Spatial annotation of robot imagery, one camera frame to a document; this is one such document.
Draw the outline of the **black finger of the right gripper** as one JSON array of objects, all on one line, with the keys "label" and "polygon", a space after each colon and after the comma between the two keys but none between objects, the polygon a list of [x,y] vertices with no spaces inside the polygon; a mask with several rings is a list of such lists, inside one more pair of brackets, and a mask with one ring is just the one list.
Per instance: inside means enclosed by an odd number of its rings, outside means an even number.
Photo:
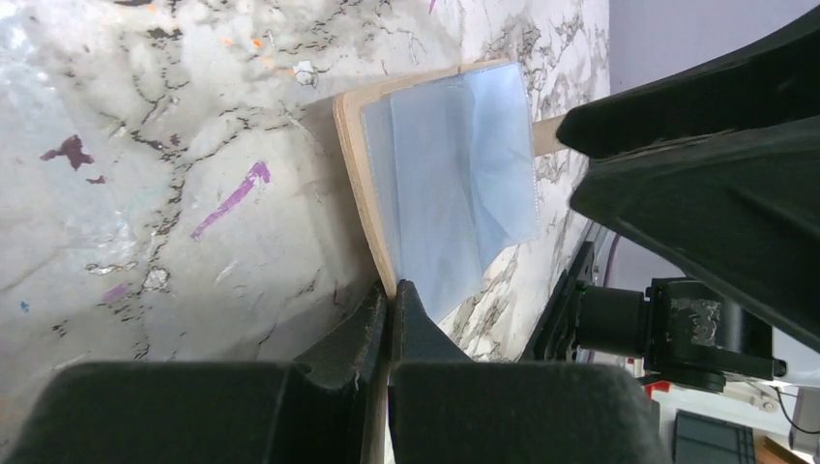
[{"label": "black finger of the right gripper", "polygon": [[571,206],[818,348],[817,118],[599,163]]},{"label": "black finger of the right gripper", "polygon": [[819,11],[704,64],[570,110],[563,145],[602,160],[819,114]]}]

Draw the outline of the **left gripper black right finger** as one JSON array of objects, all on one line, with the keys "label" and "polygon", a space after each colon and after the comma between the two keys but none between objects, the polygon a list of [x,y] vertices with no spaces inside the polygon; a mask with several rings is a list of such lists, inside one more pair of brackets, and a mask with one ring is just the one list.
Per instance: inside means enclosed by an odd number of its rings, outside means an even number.
[{"label": "left gripper black right finger", "polygon": [[475,362],[396,288],[389,425],[398,463],[666,463],[650,402],[619,367]]}]

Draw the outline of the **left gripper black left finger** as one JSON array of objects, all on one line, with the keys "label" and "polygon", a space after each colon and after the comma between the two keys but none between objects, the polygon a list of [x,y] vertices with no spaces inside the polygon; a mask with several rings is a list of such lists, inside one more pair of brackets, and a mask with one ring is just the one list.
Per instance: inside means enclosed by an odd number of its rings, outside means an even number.
[{"label": "left gripper black left finger", "polygon": [[286,362],[93,362],[38,398],[11,463],[365,463],[388,298]]}]

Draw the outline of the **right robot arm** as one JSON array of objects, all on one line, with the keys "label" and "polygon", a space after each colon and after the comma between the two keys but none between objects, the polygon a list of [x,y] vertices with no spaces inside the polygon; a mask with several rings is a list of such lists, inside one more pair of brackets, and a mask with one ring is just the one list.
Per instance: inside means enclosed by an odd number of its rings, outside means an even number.
[{"label": "right robot arm", "polygon": [[680,269],[645,293],[588,288],[576,341],[721,392],[797,383],[783,332],[819,346],[819,13],[689,70],[570,110],[581,215]]}]

